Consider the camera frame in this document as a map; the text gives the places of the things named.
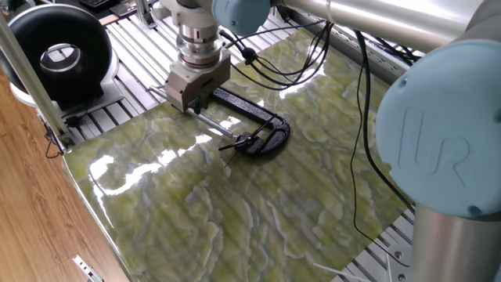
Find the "wooden floor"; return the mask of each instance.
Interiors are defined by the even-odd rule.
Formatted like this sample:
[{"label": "wooden floor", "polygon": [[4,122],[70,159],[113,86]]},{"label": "wooden floor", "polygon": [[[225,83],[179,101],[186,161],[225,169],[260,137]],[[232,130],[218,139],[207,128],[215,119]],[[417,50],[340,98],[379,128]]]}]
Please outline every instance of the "wooden floor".
[{"label": "wooden floor", "polygon": [[17,101],[0,73],[0,282],[86,281],[75,255],[106,282],[127,281],[66,183],[61,158],[45,158],[44,134],[35,110]]}]

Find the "ur robot arm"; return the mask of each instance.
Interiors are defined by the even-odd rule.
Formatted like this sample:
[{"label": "ur robot arm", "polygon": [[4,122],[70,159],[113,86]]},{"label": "ur robot arm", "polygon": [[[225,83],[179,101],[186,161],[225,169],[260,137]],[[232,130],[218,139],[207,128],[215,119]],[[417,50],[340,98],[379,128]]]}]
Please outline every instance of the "ur robot arm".
[{"label": "ur robot arm", "polygon": [[[501,1],[329,1],[278,4],[429,52],[390,87],[377,116],[380,156],[417,203],[408,280],[494,281],[501,263]],[[438,12],[422,10],[423,2]],[[168,102],[181,112],[205,104],[229,79],[218,25],[252,34],[272,4],[160,0],[157,17],[170,13],[179,27]]]}]

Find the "ur logo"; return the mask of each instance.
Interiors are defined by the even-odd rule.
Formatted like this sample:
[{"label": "ur logo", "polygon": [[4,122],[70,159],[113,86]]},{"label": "ur logo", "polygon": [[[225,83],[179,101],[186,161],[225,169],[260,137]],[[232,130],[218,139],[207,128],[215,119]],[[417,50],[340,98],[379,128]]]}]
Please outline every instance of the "ur logo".
[{"label": "ur logo", "polygon": [[438,183],[467,188],[468,141],[443,117],[407,108],[402,122],[398,166]]}]

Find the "metal pole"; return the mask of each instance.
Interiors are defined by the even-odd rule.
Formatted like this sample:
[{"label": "metal pole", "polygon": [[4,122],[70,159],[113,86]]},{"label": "metal pole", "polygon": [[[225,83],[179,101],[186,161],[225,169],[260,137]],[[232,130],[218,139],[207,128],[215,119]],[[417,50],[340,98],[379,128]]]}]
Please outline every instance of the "metal pole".
[{"label": "metal pole", "polygon": [[157,24],[153,19],[150,11],[150,6],[148,5],[148,0],[135,0],[137,5],[137,15],[144,25],[148,28],[155,28]]},{"label": "metal pole", "polygon": [[191,114],[195,118],[198,118],[199,120],[203,121],[207,125],[211,126],[215,130],[217,130],[220,133],[222,133],[223,135],[228,136],[229,138],[236,139],[236,136],[233,134],[233,132],[231,132],[228,129],[222,127],[221,125],[218,125],[217,123],[215,123],[214,121],[212,121],[209,117],[206,117],[206,116],[204,116],[202,114],[195,113],[195,110],[193,110],[192,108],[188,108],[188,110],[186,110],[186,113]]},{"label": "metal pole", "polygon": [[412,282],[493,282],[500,263],[501,222],[416,207]]},{"label": "metal pole", "polygon": [[463,34],[482,0],[279,0],[399,44],[430,52]]},{"label": "metal pole", "polygon": [[71,140],[68,128],[64,124],[63,119],[61,119],[59,112],[52,104],[44,86],[41,84],[40,79],[38,79],[38,76],[34,72],[33,67],[31,67],[26,55],[24,55],[19,42],[17,42],[16,37],[14,37],[14,34],[3,16],[0,16],[0,48],[11,66],[13,66],[21,82],[23,82],[28,93],[33,97],[38,109],[56,134],[56,137],[59,139],[64,136],[60,139],[63,145],[65,147],[72,146],[74,143],[73,140]]}]

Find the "green marbled mat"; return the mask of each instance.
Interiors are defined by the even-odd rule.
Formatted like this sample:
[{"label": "green marbled mat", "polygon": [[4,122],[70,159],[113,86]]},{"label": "green marbled mat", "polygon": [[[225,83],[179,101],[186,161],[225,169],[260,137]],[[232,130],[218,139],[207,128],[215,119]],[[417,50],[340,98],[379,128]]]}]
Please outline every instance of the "green marbled mat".
[{"label": "green marbled mat", "polygon": [[[311,40],[311,34],[299,31],[261,56],[280,70],[295,71]],[[289,143],[273,159],[237,156],[225,168],[234,151],[218,148],[232,141],[168,104],[65,154],[68,174],[129,278],[331,281],[333,274],[312,263],[343,269],[370,243],[351,223],[349,160],[359,125],[359,69],[331,49],[310,82],[282,92],[265,90],[233,71],[226,88],[290,123]],[[369,131],[376,159],[375,111],[387,87],[373,78]],[[235,133],[257,127],[216,104],[204,114]],[[375,237],[403,208],[369,168],[362,146],[354,167],[358,223]]]}]

